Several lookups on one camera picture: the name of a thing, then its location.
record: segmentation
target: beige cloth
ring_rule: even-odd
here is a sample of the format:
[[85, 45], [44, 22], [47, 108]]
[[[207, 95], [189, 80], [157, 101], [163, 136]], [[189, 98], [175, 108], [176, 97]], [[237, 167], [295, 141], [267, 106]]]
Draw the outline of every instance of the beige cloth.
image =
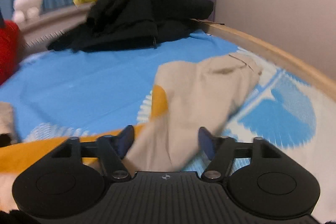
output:
[[[198, 129], [203, 126], [214, 135], [221, 133], [230, 113], [258, 83], [260, 73], [252, 59], [237, 53], [200, 63], [161, 65], [153, 88], [152, 118], [128, 151], [127, 168], [180, 170], [199, 150]], [[158, 88], [164, 90], [167, 106], [154, 116]]]
[[17, 143], [11, 104], [0, 102], [0, 147]]

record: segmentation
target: wooden bed frame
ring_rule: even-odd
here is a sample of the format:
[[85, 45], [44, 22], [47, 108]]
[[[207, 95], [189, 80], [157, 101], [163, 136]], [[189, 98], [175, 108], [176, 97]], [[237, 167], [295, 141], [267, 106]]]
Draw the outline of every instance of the wooden bed frame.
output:
[[[23, 34], [22, 45], [27, 48], [27, 45], [38, 37], [58, 31], [66, 31], [84, 22], [91, 5], [84, 4], [79, 7], [68, 6], [41, 15], [36, 20], [19, 24], [19, 28]], [[207, 22], [200, 23], [200, 28], [209, 34], [228, 40], [288, 70], [336, 101], [336, 82], [293, 55], [265, 41], [226, 26]]]

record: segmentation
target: red stuffed toy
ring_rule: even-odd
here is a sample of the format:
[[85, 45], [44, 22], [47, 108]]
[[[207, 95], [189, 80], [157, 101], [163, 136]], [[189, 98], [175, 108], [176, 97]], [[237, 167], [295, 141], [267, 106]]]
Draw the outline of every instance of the red stuffed toy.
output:
[[17, 66], [17, 40], [19, 28], [5, 20], [0, 26], [0, 85], [15, 72]]

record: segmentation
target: screw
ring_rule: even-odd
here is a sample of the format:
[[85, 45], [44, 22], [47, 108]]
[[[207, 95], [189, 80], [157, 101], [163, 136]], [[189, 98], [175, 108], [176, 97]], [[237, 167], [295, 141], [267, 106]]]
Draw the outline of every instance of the screw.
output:
[[215, 170], [209, 170], [204, 173], [205, 177], [208, 179], [218, 179], [221, 177], [221, 173]]
[[128, 176], [128, 172], [124, 170], [114, 171], [112, 177], [115, 179], [125, 179]]

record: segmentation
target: black fabric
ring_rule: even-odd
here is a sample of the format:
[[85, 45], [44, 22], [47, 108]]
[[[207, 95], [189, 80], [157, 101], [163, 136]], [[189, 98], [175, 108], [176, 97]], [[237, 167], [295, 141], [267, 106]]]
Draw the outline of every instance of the black fabric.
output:
[[29, 215], [22, 211], [12, 210], [8, 213], [0, 211], [1, 224], [39, 224], [40, 222], [34, 220]]
[[210, 0], [98, 0], [87, 21], [53, 41], [49, 50], [122, 50], [187, 37], [191, 19], [207, 19]]

